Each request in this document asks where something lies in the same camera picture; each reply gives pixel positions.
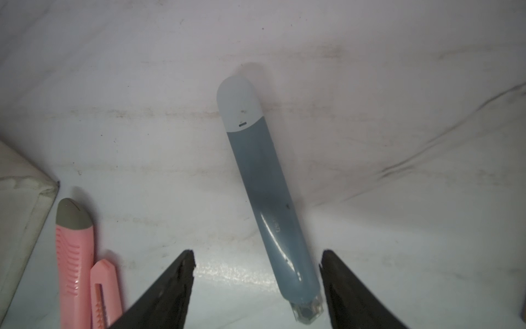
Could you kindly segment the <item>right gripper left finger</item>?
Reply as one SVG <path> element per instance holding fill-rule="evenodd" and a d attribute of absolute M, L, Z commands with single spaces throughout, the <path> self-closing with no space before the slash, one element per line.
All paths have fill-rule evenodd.
<path fill-rule="evenodd" d="M 186 249 L 111 327 L 113 329 L 183 328 L 190 304 L 195 267 L 194 252 Z"/>

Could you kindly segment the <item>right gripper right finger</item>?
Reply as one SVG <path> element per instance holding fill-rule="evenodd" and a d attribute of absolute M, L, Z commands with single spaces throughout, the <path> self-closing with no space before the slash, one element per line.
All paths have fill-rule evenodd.
<path fill-rule="evenodd" d="M 323 251 L 319 269 L 333 328 L 407 328 L 334 251 Z"/>

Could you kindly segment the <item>white canvas tote pouch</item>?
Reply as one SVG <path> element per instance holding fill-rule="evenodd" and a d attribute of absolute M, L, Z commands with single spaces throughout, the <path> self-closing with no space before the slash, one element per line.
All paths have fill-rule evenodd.
<path fill-rule="evenodd" d="M 58 194 L 58 184 L 1 143 L 1 319 Z"/>

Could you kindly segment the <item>grey blue utility knife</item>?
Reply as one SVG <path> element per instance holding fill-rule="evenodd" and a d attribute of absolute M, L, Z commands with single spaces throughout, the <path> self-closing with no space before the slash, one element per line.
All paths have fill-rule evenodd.
<path fill-rule="evenodd" d="M 310 325 L 323 313 L 321 286 L 256 90 L 233 75 L 216 101 L 279 291 Z"/>

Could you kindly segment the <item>short pink utility knife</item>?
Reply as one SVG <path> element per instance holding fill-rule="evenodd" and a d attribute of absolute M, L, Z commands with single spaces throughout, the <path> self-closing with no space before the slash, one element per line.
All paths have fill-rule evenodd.
<path fill-rule="evenodd" d="M 109 328 L 123 315 L 116 267 L 107 259 L 90 270 L 90 300 L 94 329 Z"/>

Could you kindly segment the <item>long pink utility knife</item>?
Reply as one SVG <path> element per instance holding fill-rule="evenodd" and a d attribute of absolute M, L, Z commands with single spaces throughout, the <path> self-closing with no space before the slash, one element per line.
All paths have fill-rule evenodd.
<path fill-rule="evenodd" d="M 94 253 L 90 215 L 71 198 L 60 200 L 56 211 L 56 256 L 61 328 L 92 327 L 90 270 Z"/>

